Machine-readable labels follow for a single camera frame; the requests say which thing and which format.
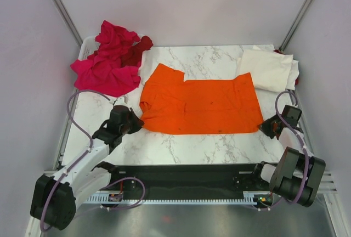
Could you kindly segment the orange t shirt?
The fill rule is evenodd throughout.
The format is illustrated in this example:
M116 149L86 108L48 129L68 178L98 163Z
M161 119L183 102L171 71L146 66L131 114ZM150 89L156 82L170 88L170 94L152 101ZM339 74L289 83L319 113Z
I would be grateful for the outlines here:
M251 74L232 80L184 80L159 64L140 97L144 128L166 134L254 133L263 115Z

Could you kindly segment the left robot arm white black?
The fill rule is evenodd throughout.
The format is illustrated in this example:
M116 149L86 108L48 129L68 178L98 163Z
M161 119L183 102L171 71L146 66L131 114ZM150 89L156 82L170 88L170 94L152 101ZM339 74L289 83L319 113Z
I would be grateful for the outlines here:
M120 184L117 167L105 162L126 134L138 132L144 122L131 108L116 105L110 116L89 136L89 146L53 175L41 175L35 184L30 215L39 220L41 232L65 229L77 209L100 189Z

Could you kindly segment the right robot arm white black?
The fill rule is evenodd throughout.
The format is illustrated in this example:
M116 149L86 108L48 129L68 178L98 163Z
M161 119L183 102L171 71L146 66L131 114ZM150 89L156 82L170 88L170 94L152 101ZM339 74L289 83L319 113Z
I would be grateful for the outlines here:
M277 164L262 161L251 175L252 185L259 190L267 186L271 193L293 204L309 207L315 200L326 163L310 154L297 127L301 109L285 105L281 115L265 120L258 128L266 136L276 138L284 148Z

